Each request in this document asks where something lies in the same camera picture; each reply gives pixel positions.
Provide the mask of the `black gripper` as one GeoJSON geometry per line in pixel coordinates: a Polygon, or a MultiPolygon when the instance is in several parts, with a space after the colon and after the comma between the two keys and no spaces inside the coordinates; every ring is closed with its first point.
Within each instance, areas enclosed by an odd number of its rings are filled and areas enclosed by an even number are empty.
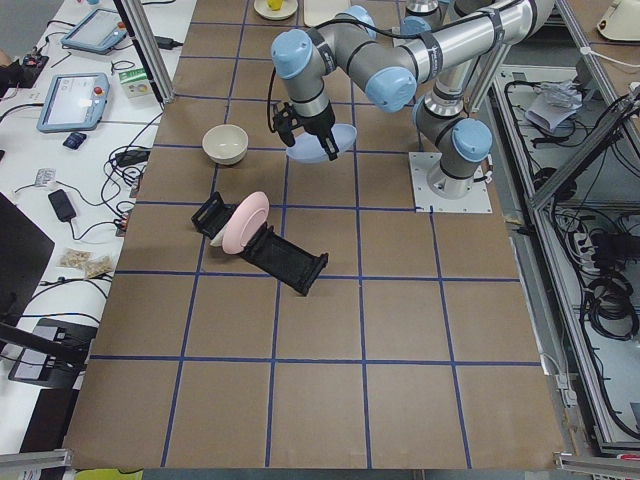
{"type": "Polygon", "coordinates": [[[285,102],[281,109],[272,106],[272,120],[274,131],[278,133],[285,145],[294,145],[293,131],[302,127],[306,133],[314,135],[330,161],[336,160],[339,147],[332,133],[335,124],[335,114],[331,104],[328,104],[319,114],[304,117],[294,107],[285,102]]]}

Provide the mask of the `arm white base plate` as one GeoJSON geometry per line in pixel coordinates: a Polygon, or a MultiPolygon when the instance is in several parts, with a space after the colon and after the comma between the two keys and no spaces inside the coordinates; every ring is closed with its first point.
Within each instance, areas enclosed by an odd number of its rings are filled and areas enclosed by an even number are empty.
{"type": "Polygon", "coordinates": [[[491,178],[486,178],[480,164],[473,177],[459,180],[444,173],[440,157],[439,152],[409,153],[414,209],[419,213],[491,214],[491,178]]]}

